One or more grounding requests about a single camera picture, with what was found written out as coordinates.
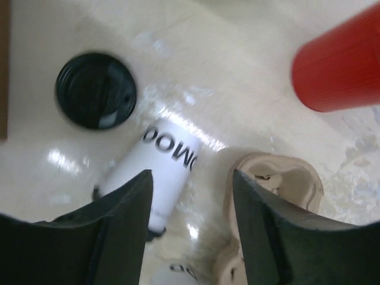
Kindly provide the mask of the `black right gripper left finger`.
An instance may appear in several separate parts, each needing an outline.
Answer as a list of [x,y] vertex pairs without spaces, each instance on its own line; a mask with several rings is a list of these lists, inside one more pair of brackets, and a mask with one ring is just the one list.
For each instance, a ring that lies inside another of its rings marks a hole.
[[50,222],[2,215],[1,283],[138,284],[152,195],[144,170]]

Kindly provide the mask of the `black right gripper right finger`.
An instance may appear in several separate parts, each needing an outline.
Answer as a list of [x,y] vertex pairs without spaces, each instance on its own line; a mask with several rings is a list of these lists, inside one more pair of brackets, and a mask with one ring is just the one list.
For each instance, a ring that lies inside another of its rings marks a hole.
[[233,198],[249,284],[378,284],[379,223],[342,223],[269,192],[239,170]]

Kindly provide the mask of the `white paper coffee cup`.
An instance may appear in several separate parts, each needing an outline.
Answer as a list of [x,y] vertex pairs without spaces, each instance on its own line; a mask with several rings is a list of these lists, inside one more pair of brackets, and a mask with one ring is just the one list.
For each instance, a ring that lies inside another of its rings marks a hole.
[[153,122],[99,187],[101,196],[141,171],[151,170],[153,198],[148,229],[162,232],[198,159],[201,141],[166,119]]

